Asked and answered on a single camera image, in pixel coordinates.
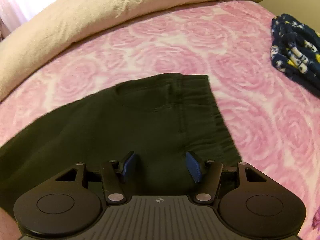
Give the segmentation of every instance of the pink floral blanket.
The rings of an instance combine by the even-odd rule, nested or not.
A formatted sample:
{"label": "pink floral blanket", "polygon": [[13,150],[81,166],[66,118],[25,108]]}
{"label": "pink floral blanket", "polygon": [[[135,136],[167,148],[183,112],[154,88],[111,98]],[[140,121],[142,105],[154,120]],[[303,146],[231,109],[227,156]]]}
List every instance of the pink floral blanket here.
{"label": "pink floral blanket", "polygon": [[203,3],[74,44],[0,105],[0,145],[41,115],[119,82],[207,74],[243,160],[303,200],[307,217],[299,235],[320,239],[320,101],[272,67],[273,16],[250,1]]}

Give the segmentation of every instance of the wall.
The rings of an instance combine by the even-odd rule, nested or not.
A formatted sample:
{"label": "wall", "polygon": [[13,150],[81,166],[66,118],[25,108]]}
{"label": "wall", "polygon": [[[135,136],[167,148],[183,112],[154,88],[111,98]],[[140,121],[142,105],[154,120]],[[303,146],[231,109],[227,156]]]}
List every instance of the wall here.
{"label": "wall", "polygon": [[275,15],[290,14],[320,32],[320,0],[263,0],[260,4]]}

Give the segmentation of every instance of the navy blue patterned fabric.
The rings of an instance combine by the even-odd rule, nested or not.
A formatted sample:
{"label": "navy blue patterned fabric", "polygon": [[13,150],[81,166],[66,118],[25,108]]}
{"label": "navy blue patterned fabric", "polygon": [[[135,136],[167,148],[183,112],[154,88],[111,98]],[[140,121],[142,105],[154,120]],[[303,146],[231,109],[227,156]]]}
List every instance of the navy blue patterned fabric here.
{"label": "navy blue patterned fabric", "polygon": [[272,65],[320,97],[320,33],[289,14],[272,19]]}

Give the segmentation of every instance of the long pillow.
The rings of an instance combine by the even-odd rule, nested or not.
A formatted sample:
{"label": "long pillow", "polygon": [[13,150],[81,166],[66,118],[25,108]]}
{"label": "long pillow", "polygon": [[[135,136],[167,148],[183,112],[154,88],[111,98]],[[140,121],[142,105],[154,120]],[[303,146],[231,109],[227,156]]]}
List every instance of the long pillow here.
{"label": "long pillow", "polygon": [[144,14],[205,1],[212,0],[57,0],[0,43],[0,102],[73,42]]}

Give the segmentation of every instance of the pants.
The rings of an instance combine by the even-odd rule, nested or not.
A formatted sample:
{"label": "pants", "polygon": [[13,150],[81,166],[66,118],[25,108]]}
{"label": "pants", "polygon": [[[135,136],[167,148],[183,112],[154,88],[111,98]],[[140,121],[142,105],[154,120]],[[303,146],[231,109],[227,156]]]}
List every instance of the pants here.
{"label": "pants", "polygon": [[131,194],[184,195],[195,184],[188,150],[226,165],[241,161],[206,75],[161,74],[128,81],[48,113],[0,148],[0,206],[77,162],[87,170],[135,151]]}

